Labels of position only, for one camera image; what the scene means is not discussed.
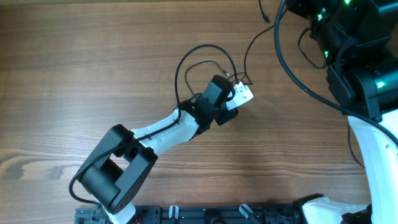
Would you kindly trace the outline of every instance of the wood grain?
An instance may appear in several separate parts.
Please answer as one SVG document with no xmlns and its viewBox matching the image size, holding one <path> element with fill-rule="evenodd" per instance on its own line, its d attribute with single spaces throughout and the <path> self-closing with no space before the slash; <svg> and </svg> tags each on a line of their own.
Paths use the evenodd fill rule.
<svg viewBox="0 0 398 224">
<path fill-rule="evenodd" d="M 264 2 L 270 18 L 278 5 Z M 69 180 L 105 132 L 169 115 L 175 68 L 194 46 L 220 45 L 242 71 L 248 43 L 268 26 L 255 0 L 0 7 L 0 223 L 71 223 L 84 205 L 69 196 Z M 283 18 L 285 58 L 312 90 L 333 99 L 325 71 L 297 49 L 306 26 L 291 13 Z M 302 45 L 321 64 L 316 43 L 306 37 Z M 396 41 L 391 49 L 397 52 Z M 232 73 L 211 49 L 195 52 L 182 69 L 208 59 Z M 347 147 L 346 118 L 290 81 L 272 32 L 253 45 L 248 72 L 255 97 L 238 118 L 160 157 L 134 203 L 278 203 L 316 192 L 370 203 L 366 174 Z M 188 80 L 203 91 L 216 73 L 201 65 Z"/>
</svg>

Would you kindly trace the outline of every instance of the wooden surface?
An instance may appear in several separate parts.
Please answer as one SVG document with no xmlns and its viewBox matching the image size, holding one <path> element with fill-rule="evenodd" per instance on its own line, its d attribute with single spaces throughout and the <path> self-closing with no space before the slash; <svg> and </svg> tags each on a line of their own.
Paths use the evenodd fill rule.
<svg viewBox="0 0 398 224">
<path fill-rule="evenodd" d="M 264 3 L 270 18 L 278 5 Z M 71 223 L 82 204 L 69 196 L 69 180 L 105 132 L 168 116 L 175 68 L 194 46 L 220 45 L 242 71 L 246 47 L 268 26 L 255 0 L 0 7 L 0 223 Z M 282 50 L 305 84 L 332 99 L 325 71 L 314 70 L 297 49 L 306 26 L 287 13 Z M 346 118 L 290 81 L 272 32 L 248 57 L 254 99 L 237 119 L 160 157 L 135 204 L 278 203 L 317 192 L 371 202 L 366 174 L 347 147 Z M 306 37 L 302 44 L 321 64 L 316 43 Z M 397 43 L 391 48 L 397 52 Z M 183 70 L 207 59 L 232 73 L 211 49 L 194 53 Z M 203 91 L 216 73 L 202 65 L 188 79 Z M 182 77 L 184 99 L 190 94 Z M 75 189 L 90 197 L 80 184 Z"/>
</svg>

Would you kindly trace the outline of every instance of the green light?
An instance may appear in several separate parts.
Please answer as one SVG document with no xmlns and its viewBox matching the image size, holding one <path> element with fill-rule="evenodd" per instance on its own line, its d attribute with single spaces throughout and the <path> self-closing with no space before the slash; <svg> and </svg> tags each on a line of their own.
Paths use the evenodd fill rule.
<svg viewBox="0 0 398 224">
<path fill-rule="evenodd" d="M 377 88 L 382 88 L 386 85 L 386 83 L 385 82 L 377 82 L 376 85 L 377 85 Z"/>
</svg>

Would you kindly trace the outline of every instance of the wooden table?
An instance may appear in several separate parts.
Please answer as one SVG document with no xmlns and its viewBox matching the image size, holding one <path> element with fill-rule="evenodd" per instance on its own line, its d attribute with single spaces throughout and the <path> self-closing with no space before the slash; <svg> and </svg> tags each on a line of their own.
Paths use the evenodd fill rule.
<svg viewBox="0 0 398 224">
<path fill-rule="evenodd" d="M 278 6 L 264 2 L 272 20 Z M 307 25 L 292 13 L 283 18 L 284 56 L 305 84 L 333 99 L 325 71 L 312 68 L 297 48 Z M 241 72 L 248 44 L 267 27 L 255 0 L 1 7 L 0 223 L 71 223 L 82 204 L 69 195 L 69 181 L 105 132 L 168 116 L 176 66 L 191 48 L 219 45 Z M 248 57 L 254 99 L 237 119 L 160 157 L 136 205 L 280 203 L 317 192 L 371 203 L 366 174 L 348 150 L 346 118 L 291 82 L 272 33 Z M 302 45 L 322 63 L 314 41 L 306 37 Z M 391 48 L 397 52 L 397 42 Z M 232 73 L 212 49 L 195 52 L 183 70 L 207 59 Z M 203 91 L 217 73 L 202 65 L 188 80 Z M 182 78 L 183 72 L 184 99 L 190 93 Z M 90 197 L 79 183 L 75 189 Z"/>
</svg>

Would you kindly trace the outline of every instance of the green led indicator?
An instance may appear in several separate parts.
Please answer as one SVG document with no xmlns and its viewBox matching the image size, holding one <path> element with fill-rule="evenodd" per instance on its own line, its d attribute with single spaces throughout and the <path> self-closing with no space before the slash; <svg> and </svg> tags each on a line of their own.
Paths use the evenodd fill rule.
<svg viewBox="0 0 398 224">
<path fill-rule="evenodd" d="M 385 82 L 377 82 L 377 83 L 376 83 L 377 88 L 382 88 L 382 87 L 384 87 L 385 85 L 386 85 Z"/>
</svg>

